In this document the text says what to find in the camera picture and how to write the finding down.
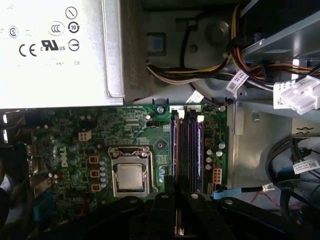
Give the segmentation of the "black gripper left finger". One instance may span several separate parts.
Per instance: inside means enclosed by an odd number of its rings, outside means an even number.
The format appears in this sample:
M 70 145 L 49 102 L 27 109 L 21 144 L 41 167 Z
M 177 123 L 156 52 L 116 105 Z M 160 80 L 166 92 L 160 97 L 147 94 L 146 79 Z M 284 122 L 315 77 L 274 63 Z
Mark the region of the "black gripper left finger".
M 80 217 L 79 240 L 173 240 L 175 237 L 174 179 L 164 177 L 164 192 L 146 200 L 125 196 Z

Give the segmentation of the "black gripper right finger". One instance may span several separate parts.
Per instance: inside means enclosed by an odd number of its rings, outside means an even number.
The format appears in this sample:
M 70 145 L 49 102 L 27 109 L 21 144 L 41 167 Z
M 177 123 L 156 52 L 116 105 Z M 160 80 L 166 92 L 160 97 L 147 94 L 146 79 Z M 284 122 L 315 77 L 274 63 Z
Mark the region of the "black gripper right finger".
M 234 197 L 186 195 L 185 222 L 198 240 L 307 240 L 309 229 Z

